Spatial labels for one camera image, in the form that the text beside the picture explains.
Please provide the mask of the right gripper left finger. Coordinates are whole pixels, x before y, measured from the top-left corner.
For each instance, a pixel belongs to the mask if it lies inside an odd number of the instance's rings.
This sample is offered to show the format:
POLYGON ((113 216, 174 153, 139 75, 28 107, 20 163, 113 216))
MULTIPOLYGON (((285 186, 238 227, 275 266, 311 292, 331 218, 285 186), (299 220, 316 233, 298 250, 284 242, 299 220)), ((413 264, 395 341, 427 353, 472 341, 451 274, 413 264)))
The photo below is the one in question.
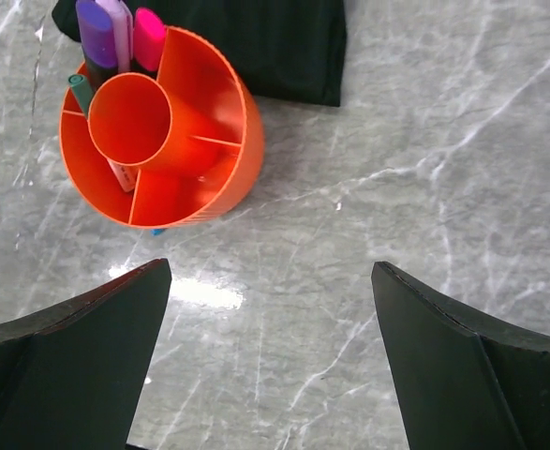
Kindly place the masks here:
POLYGON ((155 259, 0 323, 0 449, 129 449, 171 287, 155 259))

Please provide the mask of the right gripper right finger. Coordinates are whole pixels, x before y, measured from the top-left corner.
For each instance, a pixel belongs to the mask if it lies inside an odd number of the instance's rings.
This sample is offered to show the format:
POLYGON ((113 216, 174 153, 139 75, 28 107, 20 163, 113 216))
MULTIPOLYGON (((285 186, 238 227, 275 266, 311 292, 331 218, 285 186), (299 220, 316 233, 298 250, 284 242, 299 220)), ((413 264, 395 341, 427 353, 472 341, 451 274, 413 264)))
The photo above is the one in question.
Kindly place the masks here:
POLYGON ((389 262, 371 275, 412 449, 550 449, 550 337, 437 292, 389 262))

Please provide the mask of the orange round pen holder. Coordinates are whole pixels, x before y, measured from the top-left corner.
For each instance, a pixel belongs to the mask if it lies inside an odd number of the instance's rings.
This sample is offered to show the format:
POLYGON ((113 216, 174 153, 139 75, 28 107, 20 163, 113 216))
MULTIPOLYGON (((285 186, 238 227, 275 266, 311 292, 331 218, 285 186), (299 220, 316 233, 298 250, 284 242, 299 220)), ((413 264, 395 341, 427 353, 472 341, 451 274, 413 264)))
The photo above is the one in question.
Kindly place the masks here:
POLYGON ((66 92, 59 143, 67 173, 100 214, 141 229, 217 218, 259 178, 264 132, 257 104, 209 41, 167 29, 156 78, 128 72, 106 81, 85 118, 66 92), (107 160, 139 170, 133 192, 107 160))

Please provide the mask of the green cap white marker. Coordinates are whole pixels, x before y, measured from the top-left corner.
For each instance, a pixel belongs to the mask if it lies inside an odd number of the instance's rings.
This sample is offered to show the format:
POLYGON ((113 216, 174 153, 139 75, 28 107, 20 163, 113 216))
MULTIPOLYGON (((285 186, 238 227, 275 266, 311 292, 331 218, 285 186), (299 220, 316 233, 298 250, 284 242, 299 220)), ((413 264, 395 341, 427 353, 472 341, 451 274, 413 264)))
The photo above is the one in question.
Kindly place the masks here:
POLYGON ((88 117, 91 101, 94 96, 94 90, 86 76, 81 74, 72 74, 67 79, 70 92, 77 100, 77 103, 85 118, 88 117))

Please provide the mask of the pink cap black highlighter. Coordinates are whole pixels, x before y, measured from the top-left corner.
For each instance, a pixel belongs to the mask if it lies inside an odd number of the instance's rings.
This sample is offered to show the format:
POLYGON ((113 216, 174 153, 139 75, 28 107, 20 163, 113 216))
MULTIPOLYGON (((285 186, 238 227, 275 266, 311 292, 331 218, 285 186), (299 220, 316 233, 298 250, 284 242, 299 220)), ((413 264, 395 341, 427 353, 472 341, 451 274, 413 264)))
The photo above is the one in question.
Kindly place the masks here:
POLYGON ((149 8, 139 7, 134 16, 132 70, 156 78, 164 45, 166 26, 149 8))

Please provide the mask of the purple cap black highlighter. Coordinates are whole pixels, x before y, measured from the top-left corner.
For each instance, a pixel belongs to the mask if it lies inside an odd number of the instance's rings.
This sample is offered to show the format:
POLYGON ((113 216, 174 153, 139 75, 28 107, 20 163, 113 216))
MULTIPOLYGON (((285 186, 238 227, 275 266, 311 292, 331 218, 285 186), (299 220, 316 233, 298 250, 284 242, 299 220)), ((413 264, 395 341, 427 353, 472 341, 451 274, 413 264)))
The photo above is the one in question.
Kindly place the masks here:
POLYGON ((118 73, 114 33, 109 13, 96 1, 77 1, 76 14, 87 77, 96 91, 118 73))

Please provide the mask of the light pink highlighter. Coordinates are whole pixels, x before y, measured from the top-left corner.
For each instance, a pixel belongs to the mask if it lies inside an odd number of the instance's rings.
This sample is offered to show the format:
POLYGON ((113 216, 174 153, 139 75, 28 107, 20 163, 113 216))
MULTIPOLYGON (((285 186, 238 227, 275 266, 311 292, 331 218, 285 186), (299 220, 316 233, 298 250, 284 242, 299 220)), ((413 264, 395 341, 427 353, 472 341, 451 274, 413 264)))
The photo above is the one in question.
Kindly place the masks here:
POLYGON ((118 72, 129 72, 133 54, 133 16, 124 1, 97 0, 111 18, 118 72))

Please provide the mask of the blue tip thin pen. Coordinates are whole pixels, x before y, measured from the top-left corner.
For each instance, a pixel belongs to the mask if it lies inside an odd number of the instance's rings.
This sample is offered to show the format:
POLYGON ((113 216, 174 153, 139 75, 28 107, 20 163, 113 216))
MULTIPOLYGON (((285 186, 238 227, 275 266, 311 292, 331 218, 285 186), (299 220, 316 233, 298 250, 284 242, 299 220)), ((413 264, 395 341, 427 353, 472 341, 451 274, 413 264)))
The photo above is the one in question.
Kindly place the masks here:
POLYGON ((133 192, 137 183, 139 170, 136 167, 117 164, 109 159, 107 162, 121 189, 125 193, 133 192))

